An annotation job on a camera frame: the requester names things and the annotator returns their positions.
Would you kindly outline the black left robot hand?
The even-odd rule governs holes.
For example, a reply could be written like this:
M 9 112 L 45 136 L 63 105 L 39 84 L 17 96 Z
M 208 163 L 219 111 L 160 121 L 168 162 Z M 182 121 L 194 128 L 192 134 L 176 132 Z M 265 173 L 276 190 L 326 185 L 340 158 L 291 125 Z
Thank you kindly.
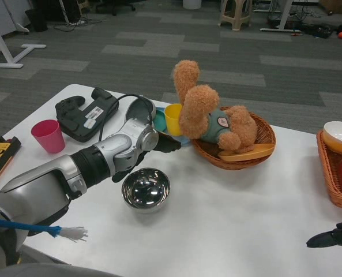
M 179 141 L 175 140 L 174 138 L 172 138 L 168 134 L 160 132 L 157 145 L 154 147 L 154 149 L 152 151 L 157 151 L 157 152 L 162 152 L 162 153 L 166 153 L 167 154 L 167 153 L 170 153 L 170 152 L 177 151 L 180 148 L 181 148 L 181 143 Z M 126 171 L 120 171 L 120 172 L 115 173 L 112 176 L 112 181 L 114 183 L 118 183 L 121 180 L 123 180 L 128 174 L 130 174 L 133 171 L 133 169 L 136 166 L 138 166 L 144 160 L 144 157 L 145 157 L 145 155 L 147 153 L 148 153 L 148 151 L 144 151 L 143 153 L 141 153 L 139 155 L 135 165 L 130 167 Z

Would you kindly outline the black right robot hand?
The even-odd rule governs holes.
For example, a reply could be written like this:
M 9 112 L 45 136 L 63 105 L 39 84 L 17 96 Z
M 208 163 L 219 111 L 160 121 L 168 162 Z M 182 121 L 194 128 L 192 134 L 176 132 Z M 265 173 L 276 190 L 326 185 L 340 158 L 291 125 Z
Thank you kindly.
M 336 228 L 310 238 L 306 245 L 308 248 L 327 248 L 331 246 L 342 246 L 342 222 Z

